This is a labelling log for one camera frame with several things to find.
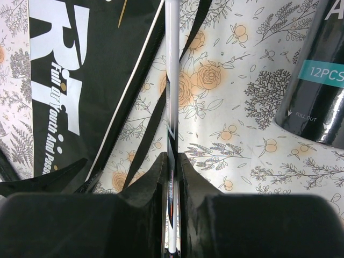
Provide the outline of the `white racket black grip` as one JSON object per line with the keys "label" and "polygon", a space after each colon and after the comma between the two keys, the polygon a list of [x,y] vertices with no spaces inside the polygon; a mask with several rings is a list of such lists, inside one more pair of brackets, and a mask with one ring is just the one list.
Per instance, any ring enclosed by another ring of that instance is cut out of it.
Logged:
{"label": "white racket black grip", "polygon": [[1,180],[3,182],[11,182],[11,181],[20,181],[20,177],[11,165],[11,163],[7,160],[6,155],[0,152],[0,163],[1,163]]}

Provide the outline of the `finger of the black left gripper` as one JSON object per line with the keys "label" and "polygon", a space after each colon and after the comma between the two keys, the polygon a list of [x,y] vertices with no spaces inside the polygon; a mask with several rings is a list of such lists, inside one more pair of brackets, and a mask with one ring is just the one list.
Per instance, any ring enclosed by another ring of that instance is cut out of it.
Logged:
{"label": "finger of the black left gripper", "polygon": [[1,182],[1,196],[19,192],[62,192],[87,163],[82,158],[67,167],[41,176],[11,182]]}

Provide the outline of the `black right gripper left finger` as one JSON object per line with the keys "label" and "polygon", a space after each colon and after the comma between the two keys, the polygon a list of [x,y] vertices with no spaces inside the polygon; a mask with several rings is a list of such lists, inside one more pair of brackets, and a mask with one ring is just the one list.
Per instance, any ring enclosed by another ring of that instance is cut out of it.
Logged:
{"label": "black right gripper left finger", "polygon": [[167,154],[118,194],[2,196],[1,257],[164,257]]}

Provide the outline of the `black shuttlecock tube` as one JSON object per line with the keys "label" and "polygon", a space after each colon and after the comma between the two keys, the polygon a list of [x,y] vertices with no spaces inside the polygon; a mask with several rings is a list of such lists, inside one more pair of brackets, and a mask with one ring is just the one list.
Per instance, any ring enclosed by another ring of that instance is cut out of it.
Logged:
{"label": "black shuttlecock tube", "polygon": [[343,149],[343,1],[319,2],[274,122]]}

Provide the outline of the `black sport racket cover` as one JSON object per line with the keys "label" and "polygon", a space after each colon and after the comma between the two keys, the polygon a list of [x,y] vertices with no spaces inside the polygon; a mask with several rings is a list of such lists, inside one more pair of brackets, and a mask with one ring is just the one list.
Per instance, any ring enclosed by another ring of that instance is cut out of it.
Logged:
{"label": "black sport racket cover", "polygon": [[33,173],[101,171],[164,36],[164,1],[29,1]]}

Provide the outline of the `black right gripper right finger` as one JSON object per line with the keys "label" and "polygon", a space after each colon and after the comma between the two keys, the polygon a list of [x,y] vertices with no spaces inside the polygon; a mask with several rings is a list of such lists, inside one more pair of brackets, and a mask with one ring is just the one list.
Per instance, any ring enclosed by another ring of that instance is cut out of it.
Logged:
{"label": "black right gripper right finger", "polygon": [[316,195],[225,194],[178,156],[182,257],[343,257],[343,226]]}

